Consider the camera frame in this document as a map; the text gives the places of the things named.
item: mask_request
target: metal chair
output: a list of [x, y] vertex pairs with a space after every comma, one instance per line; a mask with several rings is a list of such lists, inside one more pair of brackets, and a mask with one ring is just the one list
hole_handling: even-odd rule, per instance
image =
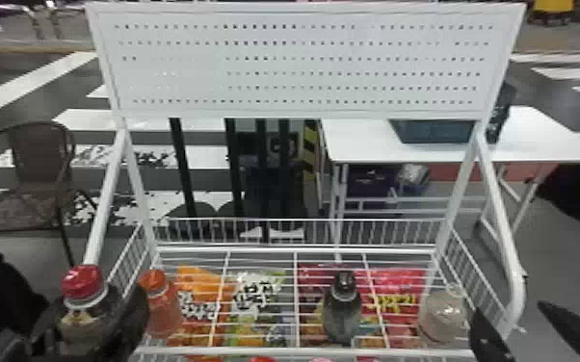
[[70, 162], [75, 141], [62, 124], [42, 121], [13, 125], [0, 130], [0, 147], [8, 146], [16, 185], [0, 193], [0, 232], [58, 230], [67, 261], [74, 258], [64, 225], [64, 214], [74, 206], [77, 194], [93, 208], [89, 195], [72, 186]]

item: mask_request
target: wire shelf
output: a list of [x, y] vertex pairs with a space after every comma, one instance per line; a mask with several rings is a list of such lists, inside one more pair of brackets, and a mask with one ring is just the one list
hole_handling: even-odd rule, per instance
[[[212, 298], [211, 303], [217, 306], [218, 312], [213, 321], [204, 324], [204, 332], [193, 337], [185, 336], [186, 340], [181, 342], [184, 346], [177, 347], [171, 347], [171, 343], [167, 346], [167, 341], [146, 335], [135, 351], [136, 360], [177, 360], [184, 355], [219, 355], [223, 358], [272, 355], [299, 360], [317, 356], [349, 360], [352, 356], [401, 357], [408, 361], [410, 358], [427, 361], [472, 358], [466, 338], [457, 338], [437, 347], [428, 346], [414, 333], [420, 301], [432, 291], [450, 284], [462, 287], [468, 311], [482, 309], [495, 325], [507, 318], [504, 307], [507, 300], [494, 291], [473, 252], [456, 231], [452, 232], [440, 255], [435, 252], [434, 238], [443, 223], [443, 220], [430, 219], [165, 218], [156, 223], [158, 243], [153, 248], [145, 243], [141, 227], [135, 231], [109, 280], [127, 294], [135, 284], [137, 271], [148, 267], [162, 269], [178, 288], [194, 285], [194, 282], [180, 285], [179, 278], [185, 275], [179, 272], [179, 267], [202, 268], [217, 277], [213, 284], [202, 282], [205, 287], [213, 285], [219, 291], [218, 295], [216, 291], [206, 292], [206, 297]], [[189, 227], [192, 224], [201, 228], [192, 229]], [[268, 243], [262, 243], [262, 233], [255, 230], [263, 227], [278, 228], [276, 237], [271, 232]], [[333, 244], [335, 233], [332, 231], [337, 228], [342, 230], [338, 246]], [[154, 250], [154, 254], [149, 255], [150, 250]], [[321, 288], [330, 284], [332, 275], [311, 275], [312, 272], [324, 271], [317, 265], [329, 265], [331, 270], [354, 271], [362, 298], [372, 301], [365, 305], [367, 312], [374, 312], [375, 315], [370, 317], [375, 319], [364, 323], [362, 330], [373, 332], [355, 337], [351, 348], [325, 343], [327, 337], [321, 329], [319, 315], [314, 314], [314, 309], [319, 306], [315, 298], [320, 296]], [[395, 296], [381, 291], [382, 282], [374, 274], [378, 270], [403, 273], [399, 278], [410, 289], [396, 301]], [[256, 328], [248, 328], [248, 323], [230, 318], [238, 313], [232, 295], [228, 295], [231, 292], [227, 291], [237, 287], [236, 278], [244, 272], [275, 275], [279, 279], [274, 299], [266, 299], [266, 312], [258, 316], [273, 322], [257, 323], [256, 328], [281, 331], [284, 341], [281, 347], [249, 347], [265, 336]], [[396, 308], [393, 312], [397, 313], [389, 313], [391, 308]]]

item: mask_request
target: colorful packaging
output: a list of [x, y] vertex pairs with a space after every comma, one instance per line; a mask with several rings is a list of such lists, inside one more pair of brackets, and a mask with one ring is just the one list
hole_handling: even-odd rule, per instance
[[[197, 267], [180, 267], [175, 287], [182, 318], [179, 327], [167, 340], [167, 346], [208, 347], [213, 324], [211, 346], [222, 346], [226, 330], [224, 323], [229, 316], [235, 282], [228, 277], [222, 280], [220, 275]], [[215, 356], [187, 357], [194, 362], [220, 360]]]
[[227, 346], [285, 347], [287, 331], [282, 323], [278, 294], [284, 271], [241, 272], [236, 275], [236, 291], [227, 319]]
[[[302, 346], [317, 347], [330, 342], [322, 328], [322, 298], [336, 272], [350, 270], [342, 264], [298, 265], [300, 327]], [[422, 345], [417, 336], [418, 305], [425, 286], [425, 271], [411, 268], [354, 270], [362, 297], [362, 319], [356, 338], [358, 347], [385, 348], [379, 311], [392, 348]]]

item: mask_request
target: sauce bottle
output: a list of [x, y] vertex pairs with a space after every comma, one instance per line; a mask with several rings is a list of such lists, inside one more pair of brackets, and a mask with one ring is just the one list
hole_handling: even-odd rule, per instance
[[329, 340], [350, 346], [359, 329], [362, 299], [352, 271], [340, 271], [326, 291], [322, 325]]
[[140, 285], [148, 293], [150, 318], [146, 333], [153, 338], [168, 338], [175, 332], [182, 317], [175, 286], [160, 270], [143, 273]]
[[84, 355], [101, 341], [119, 317], [123, 300], [117, 288], [106, 283], [96, 265], [70, 269], [61, 283], [63, 301], [56, 326], [66, 354]]

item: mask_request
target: packaged food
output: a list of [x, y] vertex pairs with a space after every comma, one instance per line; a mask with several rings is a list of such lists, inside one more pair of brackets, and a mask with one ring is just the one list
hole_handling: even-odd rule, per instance
[[285, 347], [287, 331], [282, 325], [278, 294], [284, 271], [241, 272], [231, 301], [227, 346]]
[[[298, 265], [302, 346], [329, 345], [321, 327], [322, 301], [325, 288], [339, 271], [349, 270], [342, 264]], [[425, 270], [413, 268], [384, 268], [354, 270], [357, 289], [362, 298], [362, 316], [356, 342], [360, 348], [385, 348], [378, 314], [382, 316], [389, 345], [392, 348], [422, 346], [416, 321], [418, 305], [425, 286]], [[369, 283], [373, 281], [373, 290]]]
[[182, 317], [175, 286], [161, 270], [145, 271], [140, 276], [140, 286], [148, 295], [146, 333], [153, 338], [168, 338]]
[[[175, 288], [181, 319], [178, 328], [167, 340], [167, 346], [222, 346], [226, 330], [224, 324], [236, 289], [234, 280], [229, 277], [222, 280], [220, 275], [197, 267], [180, 267]], [[221, 360], [216, 356], [187, 357], [194, 362]]]
[[467, 311], [460, 285], [433, 291], [422, 304], [418, 332], [429, 345], [450, 343], [467, 334]]

